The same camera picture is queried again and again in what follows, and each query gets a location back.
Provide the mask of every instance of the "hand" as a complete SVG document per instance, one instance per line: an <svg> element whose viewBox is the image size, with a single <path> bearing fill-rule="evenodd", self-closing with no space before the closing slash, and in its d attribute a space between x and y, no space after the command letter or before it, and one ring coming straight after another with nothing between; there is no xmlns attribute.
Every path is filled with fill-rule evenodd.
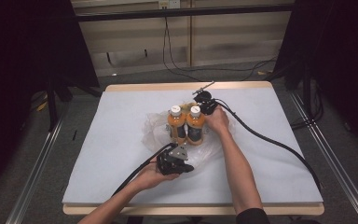
<svg viewBox="0 0 358 224"><path fill-rule="evenodd" d="M179 174L163 175L156 164L156 158L154 158L150 164L146 165L139 174L131 182L136 183L140 190L152 189L159 183L165 180L173 180L179 177Z"/></svg>
<svg viewBox="0 0 358 224"><path fill-rule="evenodd" d="M219 135L223 132L229 132L229 120L221 105L218 105L214 109L212 115L205 116L205 121L208 126Z"/></svg>

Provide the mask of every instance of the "cable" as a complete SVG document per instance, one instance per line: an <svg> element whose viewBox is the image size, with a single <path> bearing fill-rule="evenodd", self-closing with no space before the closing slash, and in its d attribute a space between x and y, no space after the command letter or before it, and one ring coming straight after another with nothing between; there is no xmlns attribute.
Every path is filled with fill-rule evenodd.
<svg viewBox="0 0 358 224"><path fill-rule="evenodd" d="M167 68L168 71L170 71L171 73L177 75L177 76L181 76L181 77L189 77L191 79L194 79L196 81L199 81L199 82L202 82L202 80L196 78L196 77L191 77L191 76L188 76L186 74L181 74L181 73L176 73L176 72L173 72L173 70L171 70L167 64L165 63L165 39L166 39L166 36L167 36L167 33L168 33L168 39L170 40L170 31L167 29L167 26L168 26L168 23L167 23L167 18L165 18L165 22L166 22L166 27L165 27L165 32L164 32L164 45L162 47L162 62L164 63L164 66ZM171 58L172 58L172 53L171 53L171 41L169 42L170 43L170 54L171 54Z"/></svg>
<svg viewBox="0 0 358 224"><path fill-rule="evenodd" d="M172 46L171 46L171 36L170 36L170 29L168 27L168 21L167 21L167 18L165 18L165 33L164 33L164 47L163 47L163 51L162 51L162 57L163 57L163 62L164 62L164 65L165 67L172 73L176 74L176 75L179 75L179 76L185 76L185 77L190 77L190 76L187 76L185 74L179 74L179 73L175 73L173 72L170 68L168 68L167 64L165 63L165 39L166 39L166 36L168 36L168 45L169 45L169 50L170 50L170 57L171 57L171 61L172 61L172 64L173 66L182 71L182 72L197 72L197 71L233 71L233 72L247 72L247 71L251 71L251 74L249 76L247 76L246 78L242 79L241 81L244 81L246 80L247 78L249 78L254 70L256 68L260 68L264 65L266 65L267 63L271 63L271 62L275 62L276 60L276 56L267 60L267 61L263 61L263 62L260 62L260 63L257 63L255 64L255 66L253 68L247 68L247 69L232 69L232 68L193 68L193 69L183 69L183 68L180 68L176 65L175 61L173 60L173 57L172 57Z"/></svg>
<svg viewBox="0 0 358 224"><path fill-rule="evenodd" d="M226 106L226 104L220 104L223 108L225 108L226 111L228 111L248 132L254 134L255 136L270 142L278 147L283 147L284 149L290 151L291 153L293 153L299 160L301 160L301 162L307 167L307 169L310 171L310 174L313 177L313 180L315 181L316 187L318 188L319 191L321 191L321 185L319 182L319 178L318 176L315 174L315 172L313 171L312 167L307 163L306 160L304 160L304 158L301 157L300 154L298 154L296 151L294 151L292 148L290 148L289 146L282 144L278 141L272 140L260 133L257 133L256 131L254 131L253 129L251 129L249 126L247 126L237 115L235 112L233 112L231 109L229 109L229 107Z"/></svg>
<svg viewBox="0 0 358 224"><path fill-rule="evenodd" d="M117 188L117 190L115 191L115 193L113 193L112 197L119 193L122 189L124 189L129 183L130 181L132 181L132 179L142 170L146 167L146 165L150 164L150 161L157 157L157 155L159 153L161 153L161 151L163 151L165 148L167 147L175 147L176 144L175 143L169 143L167 145L165 145L164 147L162 147L161 149L159 149L155 154L153 154L153 156L151 156L149 159L147 159L144 163L142 163L136 170L134 170L129 177L127 177L126 180L124 180L124 182Z"/></svg>

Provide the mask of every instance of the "gray floor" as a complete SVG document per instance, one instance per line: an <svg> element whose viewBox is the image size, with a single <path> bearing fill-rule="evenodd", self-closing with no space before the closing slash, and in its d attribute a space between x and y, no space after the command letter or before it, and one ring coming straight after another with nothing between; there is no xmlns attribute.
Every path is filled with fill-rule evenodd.
<svg viewBox="0 0 358 224"><path fill-rule="evenodd" d="M219 64L218 67L245 69L251 68L253 65L254 63L234 63ZM262 70L272 68L273 64L269 64L263 67ZM249 72L208 71L187 74L202 80L223 81L241 80ZM262 76L253 75L249 80L262 78ZM167 70L100 77L99 79L101 83L99 90L103 90L109 84L194 81L188 77L174 75ZM289 96L289 92L284 89L282 80L275 80L272 83L289 121L299 118L300 115ZM71 103L67 105L58 103L60 109L68 106L68 111L22 223L76 223L81 219L81 217L64 214L61 201L76 157L97 109L99 99L79 90L73 89L72 92L75 97ZM345 129L343 125L345 120L328 101L324 100L324 106L324 117L318 122L318 125L358 188L358 136ZM0 176L0 223L6 222L14 203L19 197L22 187L32 171L38 153L45 143L48 135L47 129L48 111L46 109L40 112L33 111L25 123L21 143L16 154L6 171ZM307 128L297 130L295 131L295 136L305 158L314 168L324 186L322 189L325 206L324 214L319 217L305 218L316 219L321 223L358 223L358 214L343 188L337 182L323 154L311 137L310 131ZM219 218L210 218L210 220L212 219L213 223L232 223L233 221L233 217ZM272 223L290 222L288 217L275 216L270 217L270 220ZM172 223L172 219L148 217L144 223Z"/></svg>

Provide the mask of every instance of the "black curtain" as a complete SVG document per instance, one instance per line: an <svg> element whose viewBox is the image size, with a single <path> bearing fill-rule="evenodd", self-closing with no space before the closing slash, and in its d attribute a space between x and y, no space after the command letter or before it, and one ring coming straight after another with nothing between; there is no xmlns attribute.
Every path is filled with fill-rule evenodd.
<svg viewBox="0 0 358 224"><path fill-rule="evenodd" d="M78 23L48 21L73 15L69 0L0 1L0 174L17 147L31 97L46 89L48 77L98 86Z"/></svg>

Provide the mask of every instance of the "white table surface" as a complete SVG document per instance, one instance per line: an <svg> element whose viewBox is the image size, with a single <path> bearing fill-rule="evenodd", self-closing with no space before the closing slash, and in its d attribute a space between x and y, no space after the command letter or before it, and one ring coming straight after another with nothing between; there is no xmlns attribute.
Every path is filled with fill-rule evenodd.
<svg viewBox="0 0 358 224"><path fill-rule="evenodd" d="M239 87L236 84L225 88L227 83L223 87L218 83L214 85L218 90L213 86L208 89L212 96L224 100L248 126L302 155L269 83L262 82L251 88L249 82ZM141 88L140 91L123 89L103 93L62 199L65 206L92 207L111 197L124 179L152 155L141 142L146 114L192 102L194 96L191 93L197 88L170 90L157 85L154 89L159 91L142 91ZM265 206L313 204L320 208L317 213L323 212L323 199L313 178L292 153L252 135L239 123L235 125L234 138L252 166ZM163 182L154 189L139 193L129 204L134 207L204 205L231 205L222 154L174 181Z"/></svg>

